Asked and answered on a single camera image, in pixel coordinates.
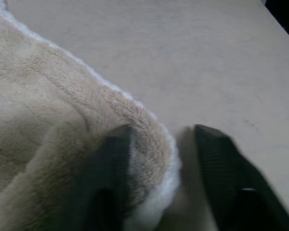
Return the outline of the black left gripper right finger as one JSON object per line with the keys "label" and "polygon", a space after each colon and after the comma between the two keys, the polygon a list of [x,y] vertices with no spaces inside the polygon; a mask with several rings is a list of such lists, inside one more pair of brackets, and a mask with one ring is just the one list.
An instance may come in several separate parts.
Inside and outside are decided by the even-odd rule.
{"label": "black left gripper right finger", "polygon": [[289,213],[230,136],[195,125],[202,182],[220,231],[289,231]]}

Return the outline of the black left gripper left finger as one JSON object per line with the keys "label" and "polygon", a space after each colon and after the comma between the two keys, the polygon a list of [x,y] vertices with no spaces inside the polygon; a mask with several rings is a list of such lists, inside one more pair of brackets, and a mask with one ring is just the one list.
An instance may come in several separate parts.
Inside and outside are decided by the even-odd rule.
{"label": "black left gripper left finger", "polygon": [[134,135],[129,125],[115,128],[83,162],[66,202],[68,231],[123,230]]}

